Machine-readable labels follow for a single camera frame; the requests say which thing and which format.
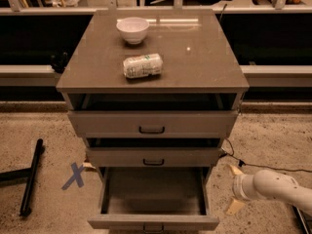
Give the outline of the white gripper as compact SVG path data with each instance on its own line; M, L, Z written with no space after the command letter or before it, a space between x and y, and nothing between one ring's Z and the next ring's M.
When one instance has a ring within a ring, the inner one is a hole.
M246 205L246 203L241 200L255 200L257 194L254 188L254 177L252 175L243 174L239 168L233 165L229 165L229 169L235 176L233 181L233 192L237 199L232 198L230 200L225 213L227 215L234 215Z

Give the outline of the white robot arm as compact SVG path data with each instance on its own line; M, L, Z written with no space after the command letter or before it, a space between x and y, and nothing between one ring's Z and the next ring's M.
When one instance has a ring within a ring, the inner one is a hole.
M247 175L232 165L229 170L233 175L233 197L226 210L228 215L239 212L252 200L280 201L312 215L312 190L300 186L292 176L269 170Z

